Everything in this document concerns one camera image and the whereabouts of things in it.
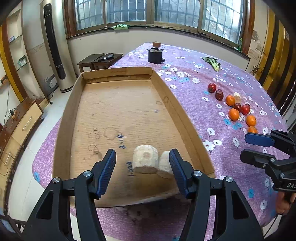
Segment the person right hand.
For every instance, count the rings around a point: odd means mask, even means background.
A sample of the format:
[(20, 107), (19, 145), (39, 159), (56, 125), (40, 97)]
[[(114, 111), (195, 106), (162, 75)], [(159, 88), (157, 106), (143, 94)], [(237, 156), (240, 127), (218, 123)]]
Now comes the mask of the person right hand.
[(277, 214), (286, 215), (295, 200), (295, 193), (291, 193), (290, 201), (285, 199), (286, 193), (279, 191), (276, 197), (275, 210)]

